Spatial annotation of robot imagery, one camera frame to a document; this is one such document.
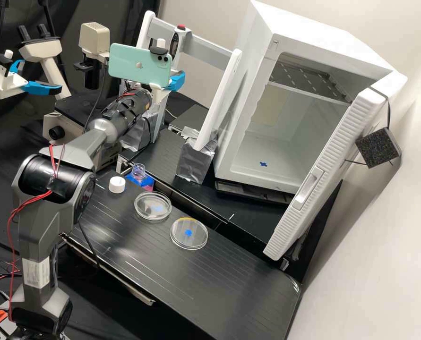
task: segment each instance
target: robotic arm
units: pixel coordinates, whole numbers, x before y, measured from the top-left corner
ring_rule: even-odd
[[[72,231],[89,203],[95,187],[93,157],[100,148],[121,138],[138,116],[148,110],[152,97],[140,89],[132,97],[132,109],[120,111],[117,105],[89,124],[83,135],[65,144],[57,177],[49,148],[24,160],[12,183],[16,206],[51,190],[43,200],[30,204],[19,213],[19,250],[23,283],[12,297],[12,321],[18,326],[12,339],[28,333],[34,339],[62,339],[72,303],[58,288],[54,269],[54,250],[62,233]],[[54,159],[62,146],[53,147]]]

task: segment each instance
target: petri dish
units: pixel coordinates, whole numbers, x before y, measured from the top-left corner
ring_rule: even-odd
[[[135,210],[149,221],[162,220],[171,213],[172,205],[169,198],[157,191],[146,191],[135,199]]]
[[[206,226],[191,217],[176,220],[171,226],[170,236],[175,245],[187,250],[201,249],[209,239]]]

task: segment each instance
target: smartphone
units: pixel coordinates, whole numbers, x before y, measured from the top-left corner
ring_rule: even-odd
[[[110,76],[161,87],[169,85],[172,57],[149,50],[114,43],[110,46]]]

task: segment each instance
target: red wire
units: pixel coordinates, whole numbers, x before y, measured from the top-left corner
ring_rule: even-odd
[[[54,161],[54,157],[53,157],[53,155],[54,155],[54,152],[53,152],[53,145],[52,145],[52,144],[50,144],[50,145],[48,146],[48,149],[50,150],[51,166],[53,167],[53,174],[54,174],[54,176],[56,177],[56,163],[55,163],[55,161]]]
[[[50,144],[49,146],[49,151],[50,151],[50,157],[51,157],[51,165],[53,168],[53,176],[56,174],[56,164],[54,162],[54,157],[53,157],[53,146]],[[48,190],[47,192],[45,192],[44,194],[41,195],[37,195],[35,197],[32,197],[26,201],[24,201],[22,204],[20,204],[18,206],[18,208],[12,210],[12,212],[10,213],[10,217],[7,220],[7,238],[9,239],[9,246],[10,249],[12,250],[12,271],[10,273],[10,287],[9,287],[9,320],[12,321],[12,293],[13,293],[13,278],[14,278],[14,274],[15,274],[15,248],[13,247],[13,241],[12,241],[12,235],[10,234],[10,223],[12,222],[13,218],[15,217],[16,214],[18,214],[20,211],[22,211],[26,206],[28,206],[29,204],[32,204],[34,202],[40,201],[46,197],[48,197],[49,195],[51,195],[53,192],[51,190]]]

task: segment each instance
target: black table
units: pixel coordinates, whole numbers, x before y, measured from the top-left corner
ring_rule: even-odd
[[[187,214],[172,207],[162,221],[147,221],[133,202],[144,192],[127,181],[124,193],[107,187],[114,171],[97,181],[81,224],[104,264],[143,295],[170,307],[215,339],[283,340],[299,301],[300,287],[288,275],[209,229],[196,251],[176,246],[172,223]],[[90,255],[78,228],[67,243]]]
[[[183,143],[184,139],[179,135],[162,130],[156,142],[147,147],[134,162],[144,164],[146,171],[156,180],[216,214],[222,221],[232,223],[266,244],[286,207],[219,194],[215,190],[212,165],[202,185],[177,177],[176,168]],[[129,159],[132,154],[130,150],[126,150],[122,156]]]

